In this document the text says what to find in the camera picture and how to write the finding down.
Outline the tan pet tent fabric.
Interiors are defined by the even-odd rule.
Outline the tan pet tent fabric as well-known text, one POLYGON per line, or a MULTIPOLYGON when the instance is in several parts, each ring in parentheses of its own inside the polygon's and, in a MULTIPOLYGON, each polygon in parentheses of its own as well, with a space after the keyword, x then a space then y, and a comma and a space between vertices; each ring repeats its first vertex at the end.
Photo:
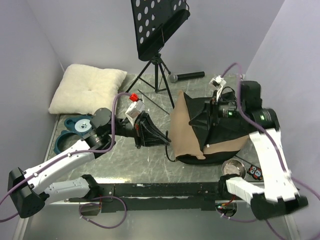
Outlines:
POLYGON ((241 119, 223 118, 210 129, 190 125, 205 100, 206 97, 192 98, 180 90, 170 114, 168 137, 175 159, 184 164, 222 163, 235 156, 249 140, 248 129, 241 119))

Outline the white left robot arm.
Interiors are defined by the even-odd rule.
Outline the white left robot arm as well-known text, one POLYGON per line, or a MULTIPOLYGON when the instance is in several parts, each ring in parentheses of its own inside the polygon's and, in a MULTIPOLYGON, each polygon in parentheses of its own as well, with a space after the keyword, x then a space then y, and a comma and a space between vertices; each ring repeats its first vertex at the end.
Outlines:
POLYGON ((90 174, 71 181, 57 182, 57 179, 109 152, 116 136, 133 138, 138 149, 171 143, 144 110, 131 124, 127 118, 117 119, 108 108, 100 108, 90 124, 91 131, 64 152, 35 167, 26 170, 17 167, 10 171, 7 190, 20 218, 29 218, 46 205, 64 199, 95 200, 99 195, 99 185, 90 174))

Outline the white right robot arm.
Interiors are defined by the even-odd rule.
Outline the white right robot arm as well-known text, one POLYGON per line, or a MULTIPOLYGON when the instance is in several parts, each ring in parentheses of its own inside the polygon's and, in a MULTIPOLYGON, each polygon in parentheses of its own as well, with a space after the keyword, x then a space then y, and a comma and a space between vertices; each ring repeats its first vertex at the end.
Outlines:
POLYGON ((246 181, 238 173, 220 177, 218 193, 223 199, 233 195, 247 202, 258 220, 267 220, 296 212, 308 205, 308 199, 299 194, 288 169, 281 143, 280 124, 275 111, 262 106, 261 85, 256 81, 239 81, 237 90, 225 99, 226 81, 218 76, 210 81, 216 89, 211 99, 189 121, 192 127, 202 129, 198 137, 204 146, 209 132, 222 123, 235 119, 244 126, 260 164, 264 187, 246 181))

